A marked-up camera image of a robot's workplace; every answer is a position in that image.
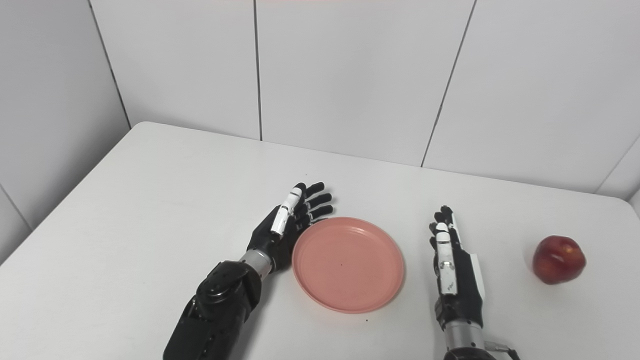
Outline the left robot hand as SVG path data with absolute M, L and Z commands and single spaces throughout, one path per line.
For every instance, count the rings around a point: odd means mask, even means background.
M 297 183 L 252 232 L 247 251 L 257 252 L 267 262 L 256 271 L 265 277 L 288 268 L 301 235 L 334 213 L 332 200 L 324 182 Z

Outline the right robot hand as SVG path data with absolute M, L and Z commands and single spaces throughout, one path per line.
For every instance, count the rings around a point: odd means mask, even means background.
M 463 248 L 454 212 L 448 205 L 434 213 L 429 230 L 438 287 L 434 310 L 439 326 L 444 329 L 452 321 L 464 321 L 483 328 L 485 290 L 478 256 Z

